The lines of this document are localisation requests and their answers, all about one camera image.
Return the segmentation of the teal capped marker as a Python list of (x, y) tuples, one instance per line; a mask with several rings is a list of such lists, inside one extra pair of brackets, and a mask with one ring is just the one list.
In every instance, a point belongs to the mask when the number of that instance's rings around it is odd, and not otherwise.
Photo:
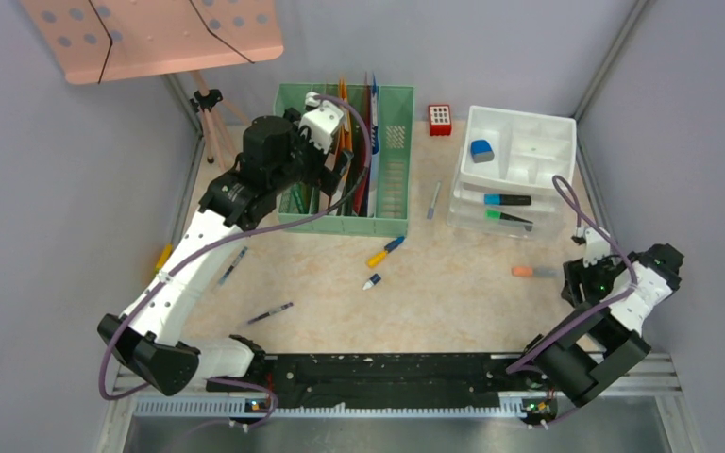
[(486, 193), (483, 196), (483, 204), (486, 206), (530, 206), (532, 198), (530, 195), (522, 194)]

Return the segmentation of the yellow dropper bottle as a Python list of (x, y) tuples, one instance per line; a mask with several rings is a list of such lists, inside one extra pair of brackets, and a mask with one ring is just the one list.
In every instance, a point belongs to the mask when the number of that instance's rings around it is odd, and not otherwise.
[(388, 251), (383, 250), (383, 251), (379, 252), (378, 254), (374, 255), (373, 257), (371, 257), (370, 259), (368, 259), (366, 262), (366, 265), (369, 268), (373, 269), (376, 266), (378, 266), (387, 257), (388, 254), (389, 254)]

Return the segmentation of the green capped highlighter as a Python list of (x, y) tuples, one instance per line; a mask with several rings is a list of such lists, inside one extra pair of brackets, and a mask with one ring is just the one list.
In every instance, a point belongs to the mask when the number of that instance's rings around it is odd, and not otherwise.
[(533, 230), (532, 221), (514, 216), (503, 211), (488, 209), (485, 211), (485, 218), (488, 220), (496, 221), (500, 225), (506, 225), (508, 227), (520, 227), (527, 232), (532, 232)]

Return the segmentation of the clear plastic drawer unit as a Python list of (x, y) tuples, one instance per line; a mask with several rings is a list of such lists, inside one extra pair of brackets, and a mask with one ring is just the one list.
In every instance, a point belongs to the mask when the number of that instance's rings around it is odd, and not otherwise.
[[(487, 140), (496, 155), (475, 164), (469, 144)], [(565, 226), (563, 200), (554, 176), (570, 181), (576, 167), (577, 124), (574, 119), (482, 106), (469, 108), (458, 168), (451, 183), (447, 223), (526, 240), (551, 240)], [(530, 206), (486, 206), (486, 193), (530, 195)], [(485, 218), (499, 210), (533, 222), (532, 232)]]

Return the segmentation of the orange capped highlighter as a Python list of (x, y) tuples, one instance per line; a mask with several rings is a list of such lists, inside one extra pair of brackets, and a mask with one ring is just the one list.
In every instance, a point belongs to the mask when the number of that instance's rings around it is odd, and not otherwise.
[(514, 266), (511, 275), (523, 278), (555, 278), (560, 272), (551, 267), (544, 266)]

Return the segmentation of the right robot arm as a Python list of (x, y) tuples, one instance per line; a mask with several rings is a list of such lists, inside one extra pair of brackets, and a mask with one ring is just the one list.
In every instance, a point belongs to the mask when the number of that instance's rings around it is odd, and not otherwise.
[(549, 334), (527, 345), (536, 346), (569, 327), (565, 334), (539, 352), (515, 364), (518, 381), (540, 389), (548, 381), (577, 407), (589, 403), (642, 361), (651, 346), (644, 340), (646, 318), (682, 283), (684, 254), (669, 243), (632, 252), (626, 264), (609, 255), (587, 266), (583, 259), (563, 264), (561, 298), (573, 311)]

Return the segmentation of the green file rack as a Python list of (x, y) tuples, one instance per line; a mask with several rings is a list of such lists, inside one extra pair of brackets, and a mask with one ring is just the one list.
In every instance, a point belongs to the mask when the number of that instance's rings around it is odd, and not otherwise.
[[(361, 84), (348, 84), (348, 103), (360, 108)], [(281, 116), (286, 109), (304, 112), (308, 92), (338, 94), (335, 84), (282, 83), (274, 103), (274, 113)], [(414, 87), (379, 84), (379, 186), (377, 213), (373, 218), (357, 217), (352, 211), (353, 200), (341, 209), (307, 224), (293, 226), (288, 232), (335, 234), (365, 237), (405, 236), (409, 224), (409, 179), (412, 150)], [(281, 195), (276, 214), (282, 224), (288, 224), (316, 213), (316, 190), (302, 185), (306, 214), (295, 211), (290, 190)]]

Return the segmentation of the red translucent file folder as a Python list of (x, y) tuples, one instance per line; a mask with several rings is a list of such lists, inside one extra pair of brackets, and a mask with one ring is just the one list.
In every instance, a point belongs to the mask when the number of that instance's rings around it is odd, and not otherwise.
[[(370, 113), (370, 96), (371, 96), (371, 86), (369, 83), (369, 80), (366, 79), (364, 83), (362, 84), (362, 100), (360, 103), (360, 108), (358, 109), (358, 112), (362, 115), (363, 118), (363, 127), (362, 132), (359, 132), (357, 134), (358, 137), (358, 146), (361, 149), (361, 152), (364, 153), (365, 151), (365, 145), (364, 145), (364, 133), (370, 132), (370, 123), (371, 123), (371, 113)], [(369, 181), (369, 175), (368, 171), (364, 169), (364, 157), (362, 157), (361, 163), (359, 165), (359, 171), (361, 175), (363, 175), (363, 181), (360, 184), (360, 186), (355, 191), (355, 195), (353, 198), (353, 204), (352, 204), (352, 210), (353, 213), (357, 217), (366, 217), (367, 216), (367, 194), (368, 194), (368, 181)]]

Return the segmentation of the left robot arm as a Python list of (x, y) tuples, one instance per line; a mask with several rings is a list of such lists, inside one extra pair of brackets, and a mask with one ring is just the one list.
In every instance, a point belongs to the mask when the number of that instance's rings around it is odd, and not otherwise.
[(344, 154), (333, 169), (325, 162), (345, 120), (342, 112), (319, 108), (252, 121), (233, 166), (210, 183), (161, 270), (121, 314), (100, 321), (97, 331), (107, 345), (99, 369), (104, 399), (114, 398), (106, 387), (111, 359), (167, 396), (204, 376), (200, 350), (181, 339), (191, 311), (235, 248), (264, 232), (259, 224), (282, 193), (300, 182), (334, 192), (351, 156)]

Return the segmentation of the green children's book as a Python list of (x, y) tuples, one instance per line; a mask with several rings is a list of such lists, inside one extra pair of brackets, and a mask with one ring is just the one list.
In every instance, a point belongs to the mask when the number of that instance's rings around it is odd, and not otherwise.
[(300, 186), (295, 186), (290, 190), (295, 211), (299, 214), (306, 214), (308, 212), (308, 205), (305, 203), (304, 192)]

